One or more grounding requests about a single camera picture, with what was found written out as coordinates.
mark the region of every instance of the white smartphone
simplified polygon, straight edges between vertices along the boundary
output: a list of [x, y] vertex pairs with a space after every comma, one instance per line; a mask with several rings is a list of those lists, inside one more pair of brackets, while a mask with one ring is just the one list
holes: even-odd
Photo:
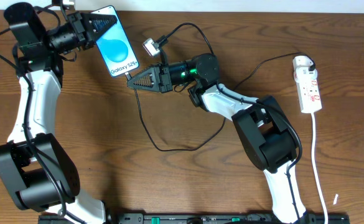
[[96, 45], [99, 48], [110, 75], [117, 77], [118, 75], [138, 68], [139, 62], [114, 6], [106, 6], [91, 13], [114, 15], [117, 17], [117, 23], [96, 41]]

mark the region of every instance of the white background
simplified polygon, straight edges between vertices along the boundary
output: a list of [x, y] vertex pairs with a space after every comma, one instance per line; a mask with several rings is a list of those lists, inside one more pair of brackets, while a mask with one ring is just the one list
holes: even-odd
[[[0, 9], [22, 0], [0, 0]], [[50, 0], [24, 0], [46, 6]], [[113, 5], [127, 11], [364, 13], [364, 0], [76, 0], [77, 10]]]

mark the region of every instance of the white power strip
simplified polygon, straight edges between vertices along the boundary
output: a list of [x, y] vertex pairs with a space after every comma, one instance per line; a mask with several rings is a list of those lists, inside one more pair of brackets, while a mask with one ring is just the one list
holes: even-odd
[[317, 70], [309, 71], [309, 67], [313, 64], [312, 60], [306, 56], [296, 56], [292, 63], [301, 112], [314, 113], [320, 110], [322, 106], [317, 83]]

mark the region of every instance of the smartphone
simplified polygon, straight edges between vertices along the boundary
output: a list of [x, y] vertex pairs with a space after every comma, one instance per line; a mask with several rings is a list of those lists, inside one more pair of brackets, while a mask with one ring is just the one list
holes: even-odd
[[139, 62], [114, 6], [106, 6], [91, 13], [114, 15], [117, 17], [117, 23], [96, 41], [96, 45], [99, 48], [110, 75], [117, 77], [118, 75], [138, 68]]

